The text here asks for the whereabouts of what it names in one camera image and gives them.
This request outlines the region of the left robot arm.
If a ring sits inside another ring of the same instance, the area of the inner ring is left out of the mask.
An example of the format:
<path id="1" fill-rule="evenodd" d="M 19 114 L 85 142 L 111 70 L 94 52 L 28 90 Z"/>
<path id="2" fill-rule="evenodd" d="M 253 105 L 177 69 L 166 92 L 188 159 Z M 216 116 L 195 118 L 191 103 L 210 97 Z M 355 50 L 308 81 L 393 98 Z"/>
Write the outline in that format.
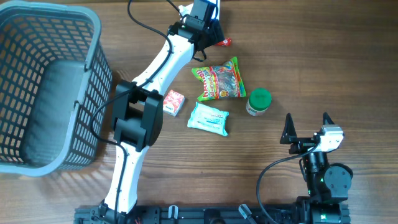
<path id="1" fill-rule="evenodd" d="M 162 129 L 165 92 L 197 52 L 224 39 L 219 13 L 219 1 L 194 1 L 167 33 L 161 33 L 165 44 L 150 65 L 133 81 L 121 81 L 114 98 L 98 108 L 113 106 L 111 143 L 116 147 L 111 188 L 98 208 L 101 222 L 137 221 L 139 176 L 144 157 Z"/>

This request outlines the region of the green lid jar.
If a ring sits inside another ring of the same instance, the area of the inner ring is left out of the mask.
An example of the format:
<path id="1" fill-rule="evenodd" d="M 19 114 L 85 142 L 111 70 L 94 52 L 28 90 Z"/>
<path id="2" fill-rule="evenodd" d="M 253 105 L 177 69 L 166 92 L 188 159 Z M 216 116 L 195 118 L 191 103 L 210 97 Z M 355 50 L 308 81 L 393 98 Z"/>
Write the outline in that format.
<path id="1" fill-rule="evenodd" d="M 253 90 L 246 103 L 246 111 L 252 116 L 260 116 L 272 103 L 271 93 L 264 88 Z"/>

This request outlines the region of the small red white box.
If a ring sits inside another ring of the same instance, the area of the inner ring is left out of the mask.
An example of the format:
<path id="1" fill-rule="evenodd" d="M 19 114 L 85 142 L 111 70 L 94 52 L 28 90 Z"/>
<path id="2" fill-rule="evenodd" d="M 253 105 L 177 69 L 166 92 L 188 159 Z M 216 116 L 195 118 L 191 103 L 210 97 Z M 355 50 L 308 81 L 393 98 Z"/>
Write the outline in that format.
<path id="1" fill-rule="evenodd" d="M 176 116 L 180 109 L 182 108 L 185 101 L 185 96 L 174 91 L 170 90 L 169 93 L 165 96 L 163 101 L 163 112 L 170 114 L 172 116 Z"/>

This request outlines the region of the Haribo gummy candy bag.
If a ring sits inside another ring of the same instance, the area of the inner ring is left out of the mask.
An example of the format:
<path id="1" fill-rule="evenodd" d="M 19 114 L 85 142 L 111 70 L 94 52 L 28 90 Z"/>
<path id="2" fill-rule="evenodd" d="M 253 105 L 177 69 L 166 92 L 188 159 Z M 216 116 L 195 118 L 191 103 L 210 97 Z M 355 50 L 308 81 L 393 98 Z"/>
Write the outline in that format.
<path id="1" fill-rule="evenodd" d="M 203 93 L 197 97 L 198 101 L 246 97 L 237 57 L 222 65 L 193 68 L 192 73 L 203 83 Z"/>

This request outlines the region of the teal wet wipes pack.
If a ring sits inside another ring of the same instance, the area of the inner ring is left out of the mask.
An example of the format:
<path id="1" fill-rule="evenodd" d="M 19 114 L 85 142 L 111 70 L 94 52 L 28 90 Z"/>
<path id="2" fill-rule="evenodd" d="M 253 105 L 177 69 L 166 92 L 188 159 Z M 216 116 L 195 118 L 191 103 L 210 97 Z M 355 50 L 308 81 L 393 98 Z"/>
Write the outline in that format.
<path id="1" fill-rule="evenodd" d="M 201 129 L 211 133 L 227 136 L 226 119 L 229 116 L 227 111 L 196 102 L 194 110 L 191 112 L 187 122 L 188 128 Z"/>

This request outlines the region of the red snack stick packet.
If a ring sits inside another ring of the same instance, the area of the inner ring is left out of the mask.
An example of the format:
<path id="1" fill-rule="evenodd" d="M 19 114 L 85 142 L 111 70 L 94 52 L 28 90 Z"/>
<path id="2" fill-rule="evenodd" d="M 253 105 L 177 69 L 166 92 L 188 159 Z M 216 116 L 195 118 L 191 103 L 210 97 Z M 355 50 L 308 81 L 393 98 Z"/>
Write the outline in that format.
<path id="1" fill-rule="evenodd" d="M 229 47 L 232 44 L 232 39 L 231 38 L 225 38 L 225 40 L 218 42 L 216 45 L 217 46 L 223 46 L 223 47 Z"/>

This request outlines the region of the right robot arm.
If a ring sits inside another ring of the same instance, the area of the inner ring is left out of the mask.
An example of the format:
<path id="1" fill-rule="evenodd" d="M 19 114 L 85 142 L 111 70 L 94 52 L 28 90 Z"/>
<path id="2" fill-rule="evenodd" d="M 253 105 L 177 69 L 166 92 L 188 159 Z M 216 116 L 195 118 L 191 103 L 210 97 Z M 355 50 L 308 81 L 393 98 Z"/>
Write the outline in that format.
<path id="1" fill-rule="evenodd" d="M 350 223 L 348 199 L 353 171 L 342 163 L 329 163 L 328 154 L 337 150 L 345 134 L 328 113 L 323 125 L 310 138 L 300 138 L 291 114 L 286 115 L 280 143 L 290 145 L 289 153 L 298 155 L 300 171 L 307 183 L 308 196 L 298 197 L 292 219 L 295 223 Z"/>

